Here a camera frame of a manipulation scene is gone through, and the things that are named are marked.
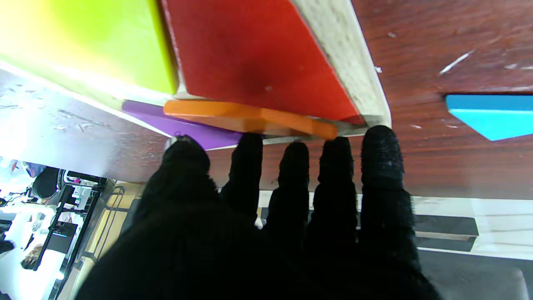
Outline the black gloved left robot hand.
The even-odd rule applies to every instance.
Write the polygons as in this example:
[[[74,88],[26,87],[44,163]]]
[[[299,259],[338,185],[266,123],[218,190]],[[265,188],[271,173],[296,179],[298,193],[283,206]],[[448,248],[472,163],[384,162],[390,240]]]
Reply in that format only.
[[[263,141],[242,135],[221,190],[190,136],[168,141],[133,224],[93,266],[77,300],[439,300],[423,275],[398,139],[369,128],[357,210],[348,138],[323,145],[309,215],[309,152],[287,146],[257,228]]]

